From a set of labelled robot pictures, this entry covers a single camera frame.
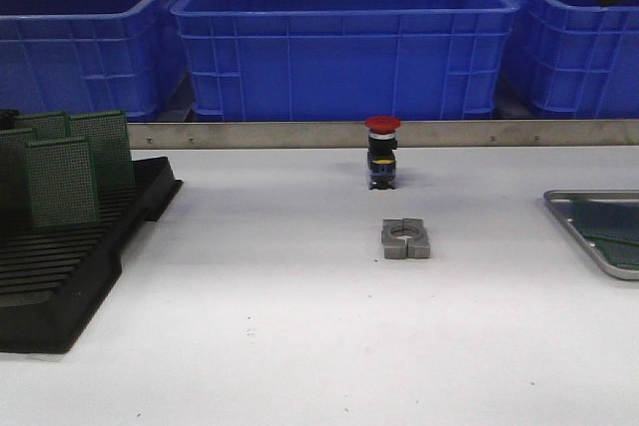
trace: blue plastic crate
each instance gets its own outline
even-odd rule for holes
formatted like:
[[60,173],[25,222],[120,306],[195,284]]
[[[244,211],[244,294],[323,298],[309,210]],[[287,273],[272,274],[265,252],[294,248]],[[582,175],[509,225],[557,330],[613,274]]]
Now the blue plastic crate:
[[0,105],[154,120],[183,80],[175,0],[0,0]]
[[509,0],[180,0],[200,120],[489,117]]
[[639,1],[519,0],[502,76],[541,118],[639,118]]

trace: white workbench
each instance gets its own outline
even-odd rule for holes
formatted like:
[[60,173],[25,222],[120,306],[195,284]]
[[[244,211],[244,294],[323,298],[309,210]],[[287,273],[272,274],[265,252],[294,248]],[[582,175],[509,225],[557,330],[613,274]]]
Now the white workbench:
[[[541,200],[636,189],[639,148],[400,148],[386,192],[365,150],[158,155],[183,189],[69,353],[0,354],[0,424],[639,421],[639,284]],[[432,259],[383,259],[406,216]]]

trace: gray metal block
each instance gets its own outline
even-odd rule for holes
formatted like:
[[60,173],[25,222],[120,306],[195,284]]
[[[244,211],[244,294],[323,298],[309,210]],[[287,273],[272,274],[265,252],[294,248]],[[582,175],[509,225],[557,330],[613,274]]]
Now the gray metal block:
[[386,259],[430,258],[428,233],[419,218],[385,219],[381,243]]

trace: stainless steel strip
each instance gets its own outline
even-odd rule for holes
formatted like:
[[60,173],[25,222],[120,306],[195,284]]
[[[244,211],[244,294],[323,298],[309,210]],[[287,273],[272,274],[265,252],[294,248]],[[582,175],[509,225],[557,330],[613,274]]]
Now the stainless steel strip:
[[[363,122],[129,124],[133,149],[365,148]],[[404,122],[405,147],[639,145],[639,120]]]

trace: metal tray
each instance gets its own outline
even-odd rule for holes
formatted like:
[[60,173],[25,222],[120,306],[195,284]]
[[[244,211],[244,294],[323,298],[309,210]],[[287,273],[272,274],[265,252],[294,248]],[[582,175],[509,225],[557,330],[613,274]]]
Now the metal tray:
[[574,225],[575,205],[592,204],[600,207],[602,204],[620,207],[635,207],[639,209],[639,191],[550,191],[544,194],[546,205],[557,219],[570,231],[577,242],[590,254],[601,269],[615,278],[639,280],[639,267],[620,267],[612,264],[598,247],[595,241],[584,236]]

